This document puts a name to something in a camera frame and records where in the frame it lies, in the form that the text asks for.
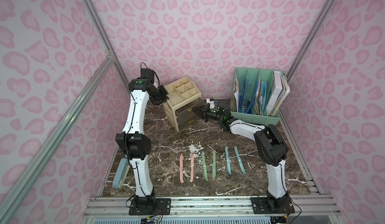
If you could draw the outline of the transparent grey drawer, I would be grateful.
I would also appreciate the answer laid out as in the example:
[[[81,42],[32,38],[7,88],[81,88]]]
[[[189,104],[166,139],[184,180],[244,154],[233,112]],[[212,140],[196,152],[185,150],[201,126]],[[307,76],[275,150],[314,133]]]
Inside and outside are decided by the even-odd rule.
[[[179,109],[177,109],[175,111],[176,118],[177,119],[187,119],[190,116],[194,116],[194,112],[192,111],[192,109],[196,106],[200,106],[201,104],[202,104],[202,99],[198,98],[198,99],[180,107]]]

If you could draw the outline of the beige desktop drawer organizer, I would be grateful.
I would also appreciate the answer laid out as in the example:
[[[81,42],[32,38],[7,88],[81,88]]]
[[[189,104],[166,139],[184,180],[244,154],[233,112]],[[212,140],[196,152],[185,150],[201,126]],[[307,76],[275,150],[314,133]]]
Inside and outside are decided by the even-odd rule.
[[[202,98],[201,92],[195,84],[188,77],[184,77],[166,85],[165,88],[168,91],[168,100],[163,103],[163,108],[167,120],[176,131],[181,131],[190,127],[193,123],[196,123],[199,120],[196,114],[187,119],[177,119],[175,116],[177,109],[198,98]]]

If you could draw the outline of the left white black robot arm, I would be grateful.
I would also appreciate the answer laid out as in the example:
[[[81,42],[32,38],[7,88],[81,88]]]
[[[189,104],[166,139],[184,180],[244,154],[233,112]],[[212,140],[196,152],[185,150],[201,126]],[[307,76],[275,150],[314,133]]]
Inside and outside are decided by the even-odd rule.
[[[144,134],[144,118],[148,101],[153,105],[164,103],[168,99],[167,91],[162,85],[155,86],[154,80],[143,77],[131,80],[129,90],[127,120],[115,140],[133,169],[136,187],[133,207],[137,212],[153,212],[157,204],[148,166],[151,139]]]

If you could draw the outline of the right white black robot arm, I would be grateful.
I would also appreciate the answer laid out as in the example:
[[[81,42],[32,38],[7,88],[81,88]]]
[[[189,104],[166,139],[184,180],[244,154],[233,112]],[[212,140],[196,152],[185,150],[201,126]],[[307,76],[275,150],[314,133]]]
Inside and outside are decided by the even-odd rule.
[[[285,164],[288,145],[275,125],[266,126],[247,123],[231,115],[230,106],[209,103],[194,107],[192,111],[205,122],[215,120],[220,128],[234,135],[255,141],[260,158],[265,162],[268,174],[267,209],[274,213],[290,202],[285,183]]]

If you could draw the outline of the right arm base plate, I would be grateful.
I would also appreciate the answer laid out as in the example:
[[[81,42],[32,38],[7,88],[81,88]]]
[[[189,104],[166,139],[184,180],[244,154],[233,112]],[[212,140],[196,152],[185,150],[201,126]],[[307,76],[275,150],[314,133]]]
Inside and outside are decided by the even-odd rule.
[[[295,213],[293,203],[289,196],[276,199],[274,197],[251,198],[251,206],[254,214],[280,214],[288,216]]]

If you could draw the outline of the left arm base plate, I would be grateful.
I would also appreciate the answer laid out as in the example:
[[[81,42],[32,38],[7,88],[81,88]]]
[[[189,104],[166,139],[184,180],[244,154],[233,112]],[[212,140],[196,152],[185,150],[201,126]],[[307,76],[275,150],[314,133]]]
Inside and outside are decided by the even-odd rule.
[[[137,198],[129,206],[130,216],[151,216],[156,214],[170,215],[171,199],[169,198]]]

